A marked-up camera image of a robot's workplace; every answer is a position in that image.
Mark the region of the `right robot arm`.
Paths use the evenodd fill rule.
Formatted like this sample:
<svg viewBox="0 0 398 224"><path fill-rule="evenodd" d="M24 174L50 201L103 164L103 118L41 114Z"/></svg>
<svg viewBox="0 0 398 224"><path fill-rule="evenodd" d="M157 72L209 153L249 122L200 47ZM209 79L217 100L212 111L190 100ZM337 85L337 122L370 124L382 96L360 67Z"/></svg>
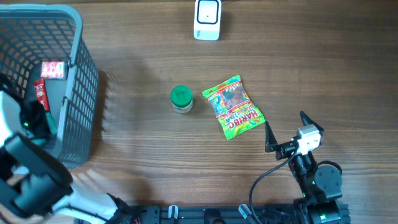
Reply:
<svg viewBox="0 0 398 224"><path fill-rule="evenodd" d="M344 223L349 220L342 197L342 168L332 161L317 162L312 152L322 144L324 129L300 112L303 126L289 142L279 144L266 123L266 152L288 160L288 166L302 192L302 198L274 207L275 217L286 223Z"/></svg>

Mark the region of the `green lid seasoning jar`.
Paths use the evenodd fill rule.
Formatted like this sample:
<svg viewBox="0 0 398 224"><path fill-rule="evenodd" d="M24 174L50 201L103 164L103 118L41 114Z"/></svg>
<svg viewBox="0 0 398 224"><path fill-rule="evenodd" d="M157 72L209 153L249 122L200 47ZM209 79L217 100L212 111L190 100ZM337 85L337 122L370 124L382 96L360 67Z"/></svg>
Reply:
<svg viewBox="0 0 398 224"><path fill-rule="evenodd" d="M187 113L193 107L192 91L187 86L174 87L170 93L170 99L174 110L178 113Z"/></svg>

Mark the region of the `teal tissue pack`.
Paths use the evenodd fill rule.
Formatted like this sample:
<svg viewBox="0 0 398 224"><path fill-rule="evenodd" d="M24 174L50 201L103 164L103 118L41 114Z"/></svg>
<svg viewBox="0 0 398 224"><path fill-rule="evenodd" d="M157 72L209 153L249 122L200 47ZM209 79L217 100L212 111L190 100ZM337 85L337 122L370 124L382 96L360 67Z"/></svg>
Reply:
<svg viewBox="0 0 398 224"><path fill-rule="evenodd" d="M49 141L53 140L57 136L58 132L57 123L55 122L51 112L47 111L45 113L45 116L49 130L44 134L44 137L42 138L38 137L38 135L32 138L32 142L38 146L43 146L44 144L47 144Z"/></svg>

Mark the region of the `red Nescafe coffee stick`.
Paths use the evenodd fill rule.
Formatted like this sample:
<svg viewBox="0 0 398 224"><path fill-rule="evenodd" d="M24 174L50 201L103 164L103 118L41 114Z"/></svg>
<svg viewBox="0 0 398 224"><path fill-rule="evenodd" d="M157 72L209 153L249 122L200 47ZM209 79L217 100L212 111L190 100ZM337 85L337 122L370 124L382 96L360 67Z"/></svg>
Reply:
<svg viewBox="0 0 398 224"><path fill-rule="evenodd" d="M45 111L50 111L49 99L47 97L47 91L45 87L45 81L39 79L34 82L35 95L37 101L44 107Z"/></svg>

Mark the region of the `red white snack packet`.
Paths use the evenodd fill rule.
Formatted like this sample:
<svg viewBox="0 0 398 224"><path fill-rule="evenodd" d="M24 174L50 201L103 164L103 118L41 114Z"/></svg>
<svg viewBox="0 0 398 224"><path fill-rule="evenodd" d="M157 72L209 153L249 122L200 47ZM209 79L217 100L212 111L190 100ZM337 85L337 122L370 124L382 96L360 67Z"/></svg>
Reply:
<svg viewBox="0 0 398 224"><path fill-rule="evenodd" d="M40 77L48 80L66 80L68 64L66 62L42 62Z"/></svg>

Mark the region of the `green Haribo gummy bag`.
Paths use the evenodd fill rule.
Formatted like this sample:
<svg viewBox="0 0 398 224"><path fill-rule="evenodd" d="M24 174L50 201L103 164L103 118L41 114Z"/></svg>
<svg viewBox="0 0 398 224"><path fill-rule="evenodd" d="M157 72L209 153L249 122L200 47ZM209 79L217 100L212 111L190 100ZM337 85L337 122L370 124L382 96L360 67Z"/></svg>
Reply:
<svg viewBox="0 0 398 224"><path fill-rule="evenodd" d="M202 91L202 95L213 108L227 140L266 122L239 75Z"/></svg>

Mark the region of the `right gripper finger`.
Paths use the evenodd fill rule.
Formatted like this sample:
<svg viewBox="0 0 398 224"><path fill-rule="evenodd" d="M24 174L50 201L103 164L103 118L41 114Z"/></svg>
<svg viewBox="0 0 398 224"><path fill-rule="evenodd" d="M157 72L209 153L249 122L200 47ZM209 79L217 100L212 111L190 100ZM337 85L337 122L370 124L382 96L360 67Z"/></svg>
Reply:
<svg viewBox="0 0 398 224"><path fill-rule="evenodd" d="M278 142L272 132L272 128L268 121L265 122L266 124L266 141L265 141L265 152L274 152L278 147Z"/></svg>
<svg viewBox="0 0 398 224"><path fill-rule="evenodd" d="M300 111L300 118L304 126L313 124L319 132L323 133L325 130L316 122L314 122L304 111Z"/></svg>

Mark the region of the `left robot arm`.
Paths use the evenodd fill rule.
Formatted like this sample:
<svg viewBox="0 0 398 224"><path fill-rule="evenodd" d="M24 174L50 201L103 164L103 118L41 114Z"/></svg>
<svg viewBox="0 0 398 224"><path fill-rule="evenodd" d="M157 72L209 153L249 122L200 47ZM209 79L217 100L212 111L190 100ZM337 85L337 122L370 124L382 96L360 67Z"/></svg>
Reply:
<svg viewBox="0 0 398 224"><path fill-rule="evenodd" d="M54 135L49 114L38 101L24 101L1 74L1 204L21 218L73 217L75 223L131 223L133 212L120 198L92 192L37 140Z"/></svg>

